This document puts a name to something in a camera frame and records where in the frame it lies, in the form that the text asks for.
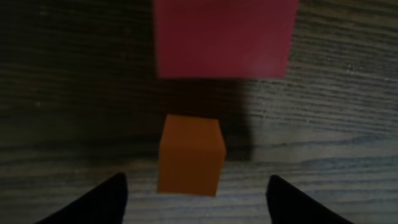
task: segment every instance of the wood grain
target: wood grain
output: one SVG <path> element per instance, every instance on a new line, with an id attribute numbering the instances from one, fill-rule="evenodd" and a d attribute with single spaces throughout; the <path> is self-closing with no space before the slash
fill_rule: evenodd
<path id="1" fill-rule="evenodd" d="M 1 223 L 117 171 L 126 223 L 270 223 L 271 174 L 355 223 L 398 223 L 396 0 L 301 0 L 285 80 L 156 80 L 152 26 L 150 0 L 0 1 Z M 217 198 L 155 194 L 166 113 L 220 119 Z"/>

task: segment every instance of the orange block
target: orange block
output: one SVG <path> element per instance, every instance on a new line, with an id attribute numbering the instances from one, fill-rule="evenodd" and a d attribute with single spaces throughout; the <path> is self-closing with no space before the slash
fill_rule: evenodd
<path id="1" fill-rule="evenodd" d="M 214 197 L 225 155 L 218 120 L 167 115 L 159 149 L 158 191 Z"/>

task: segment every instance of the tabletop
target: tabletop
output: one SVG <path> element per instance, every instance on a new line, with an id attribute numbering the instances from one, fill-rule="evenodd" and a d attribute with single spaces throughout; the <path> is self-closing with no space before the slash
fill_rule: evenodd
<path id="1" fill-rule="evenodd" d="M 270 223 L 279 174 L 355 223 L 398 223 L 398 1 L 301 0 L 283 80 L 158 80 L 150 0 L 0 1 L 0 222 L 125 172 L 125 223 Z M 158 195 L 167 113 L 219 119 L 215 198 Z"/>

